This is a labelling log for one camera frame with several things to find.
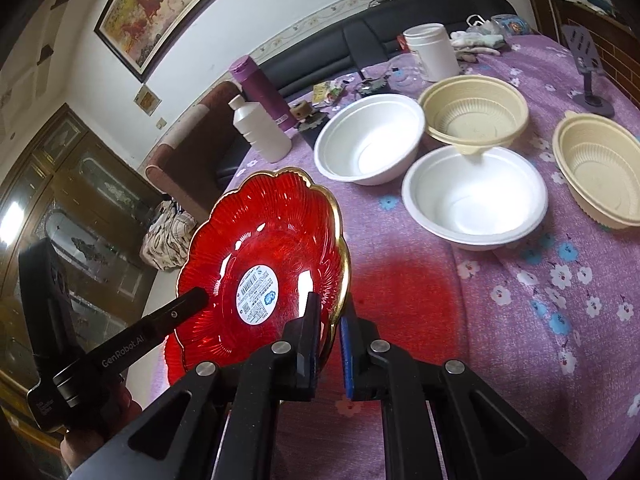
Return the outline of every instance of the metal bolt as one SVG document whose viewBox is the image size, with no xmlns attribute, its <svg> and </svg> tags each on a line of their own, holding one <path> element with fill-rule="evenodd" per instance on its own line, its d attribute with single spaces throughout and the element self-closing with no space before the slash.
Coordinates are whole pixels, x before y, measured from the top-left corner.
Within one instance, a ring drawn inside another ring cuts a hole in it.
<svg viewBox="0 0 640 480">
<path fill-rule="evenodd" d="M 271 345 L 271 351 L 274 354 L 286 354 L 291 350 L 291 345 L 286 341 L 276 341 Z"/>
<path fill-rule="evenodd" d="M 200 377 L 206 377 L 206 376 L 212 375 L 213 372 L 215 371 L 216 371 L 216 365 L 213 364 L 211 361 L 204 361 L 204 362 L 201 362 L 198 366 L 196 366 L 196 373 Z"/>
<path fill-rule="evenodd" d="M 465 364 L 462 361 L 458 361 L 457 359 L 452 359 L 451 361 L 447 361 L 444 365 L 444 369 L 453 375 L 460 375 L 465 371 Z"/>
<path fill-rule="evenodd" d="M 387 352 L 390 348 L 391 348 L 391 345 L 384 339 L 376 339 L 375 341 L 371 342 L 371 349 L 376 354 L 383 354 L 384 352 Z"/>
</svg>

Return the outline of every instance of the purple thermos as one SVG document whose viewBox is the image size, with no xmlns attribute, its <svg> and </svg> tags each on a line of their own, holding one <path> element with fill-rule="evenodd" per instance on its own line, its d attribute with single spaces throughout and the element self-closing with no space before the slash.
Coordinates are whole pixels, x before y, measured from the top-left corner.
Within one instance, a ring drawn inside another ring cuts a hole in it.
<svg viewBox="0 0 640 480">
<path fill-rule="evenodd" d="M 289 105 L 267 79 L 250 56 L 242 56 L 229 67 L 229 72 L 246 92 L 251 101 L 258 101 L 283 132 L 298 124 Z"/>
</svg>

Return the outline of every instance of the human hand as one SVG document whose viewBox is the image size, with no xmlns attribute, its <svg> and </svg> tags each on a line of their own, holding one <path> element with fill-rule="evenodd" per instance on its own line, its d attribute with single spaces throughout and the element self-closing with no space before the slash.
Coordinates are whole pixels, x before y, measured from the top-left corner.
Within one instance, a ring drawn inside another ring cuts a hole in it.
<svg viewBox="0 0 640 480">
<path fill-rule="evenodd" d="M 124 384 L 121 384 L 119 388 L 118 403 L 122 416 L 118 423 L 111 428 L 110 436 L 118 433 L 142 413 L 142 408 L 131 398 L 131 393 L 124 387 Z M 66 432 L 65 439 L 60 443 L 60 453 L 62 453 L 62 458 L 73 471 L 103 445 L 104 439 L 95 431 L 71 430 Z"/>
</svg>

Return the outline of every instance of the red plate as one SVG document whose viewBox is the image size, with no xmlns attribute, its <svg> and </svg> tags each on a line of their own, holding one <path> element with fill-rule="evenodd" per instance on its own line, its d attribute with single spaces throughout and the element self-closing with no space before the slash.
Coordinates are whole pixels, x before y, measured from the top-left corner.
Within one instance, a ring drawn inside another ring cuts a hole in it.
<svg viewBox="0 0 640 480">
<path fill-rule="evenodd" d="M 331 350 L 350 279 L 334 196 L 298 168 L 259 171 L 216 203 L 191 241 L 177 292 L 194 286 L 209 305 L 164 347 L 174 384 L 202 361 L 243 361 L 302 316 L 309 291 L 322 301 L 322 362 Z"/>
</svg>

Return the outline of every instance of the framed painting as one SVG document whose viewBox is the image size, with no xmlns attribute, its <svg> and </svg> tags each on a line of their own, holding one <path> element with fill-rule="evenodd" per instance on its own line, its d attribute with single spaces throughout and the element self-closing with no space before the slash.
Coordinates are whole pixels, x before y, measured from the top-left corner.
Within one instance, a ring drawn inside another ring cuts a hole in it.
<svg viewBox="0 0 640 480">
<path fill-rule="evenodd" d="M 180 33 L 212 0 L 108 0 L 95 32 L 145 82 Z"/>
</svg>

